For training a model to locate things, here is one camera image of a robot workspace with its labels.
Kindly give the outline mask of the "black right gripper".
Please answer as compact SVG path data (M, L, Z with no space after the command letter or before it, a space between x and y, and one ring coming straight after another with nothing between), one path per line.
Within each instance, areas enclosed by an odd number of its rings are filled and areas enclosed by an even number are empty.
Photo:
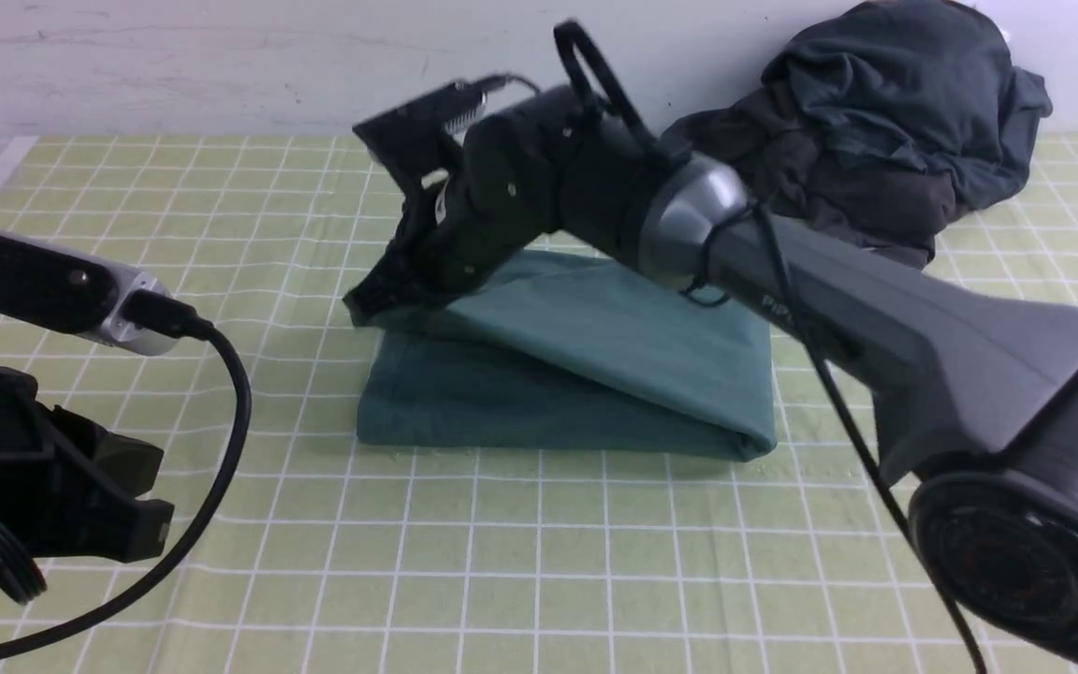
M342 295L355 326L462 295L558 226L550 132L528 112L497 112L468 129L458 171L432 171L362 281Z

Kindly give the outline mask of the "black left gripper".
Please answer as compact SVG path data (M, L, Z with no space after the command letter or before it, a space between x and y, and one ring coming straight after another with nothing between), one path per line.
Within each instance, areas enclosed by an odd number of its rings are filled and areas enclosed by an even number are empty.
M25 556L135 563L166 550L172 504L149 499L162 448L39 402L0 366L0 523Z

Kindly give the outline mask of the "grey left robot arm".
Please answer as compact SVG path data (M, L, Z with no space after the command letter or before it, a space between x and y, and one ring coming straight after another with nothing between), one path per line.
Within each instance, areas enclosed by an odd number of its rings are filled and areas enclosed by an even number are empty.
M43 558L144 562L163 553L174 508L149 499L164 453L37 399L30 374L0 367L0 590L46 592Z

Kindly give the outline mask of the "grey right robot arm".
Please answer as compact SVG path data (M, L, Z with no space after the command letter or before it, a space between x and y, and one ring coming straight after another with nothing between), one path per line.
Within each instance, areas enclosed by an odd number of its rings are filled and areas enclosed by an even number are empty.
M468 295L563 230L651 281L715 286L872 393L881 494L953 615L1078 665L1078 308L971 293L776 225L736 171L657 139L624 94L562 85L479 118L506 77L444 88L354 133L405 196L386 255L343 301L356 324Z

